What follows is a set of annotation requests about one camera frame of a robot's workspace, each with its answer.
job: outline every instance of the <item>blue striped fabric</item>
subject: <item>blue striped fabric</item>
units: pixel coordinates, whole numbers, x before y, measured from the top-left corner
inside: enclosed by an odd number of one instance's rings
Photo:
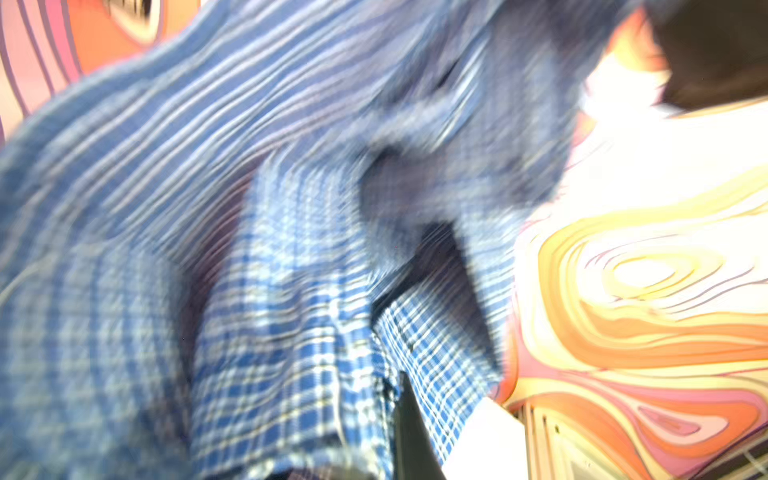
[[[55,98],[0,153],[0,471],[391,478],[398,371],[445,460],[626,7],[215,0]]]

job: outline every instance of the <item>checkered cloth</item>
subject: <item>checkered cloth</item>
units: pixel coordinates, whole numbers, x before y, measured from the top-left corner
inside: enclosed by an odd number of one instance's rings
[[[0,154],[0,472],[391,478],[398,371],[445,460],[625,3],[216,0],[43,107]]]

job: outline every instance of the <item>garment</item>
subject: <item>garment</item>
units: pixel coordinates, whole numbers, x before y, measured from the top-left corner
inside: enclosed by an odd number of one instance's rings
[[[632,7],[216,0],[45,105],[0,154],[0,468],[391,478],[400,371],[445,460]]]

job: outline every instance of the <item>plaid fabric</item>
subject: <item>plaid fabric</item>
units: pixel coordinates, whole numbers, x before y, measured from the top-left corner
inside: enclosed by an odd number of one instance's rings
[[[216,0],[55,98],[0,157],[0,471],[391,478],[399,370],[445,460],[623,5]]]

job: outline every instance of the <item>cloth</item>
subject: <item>cloth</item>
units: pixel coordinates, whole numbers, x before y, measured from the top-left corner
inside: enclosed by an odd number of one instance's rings
[[[216,0],[54,98],[0,153],[2,471],[391,478],[398,371],[444,461],[630,10]]]

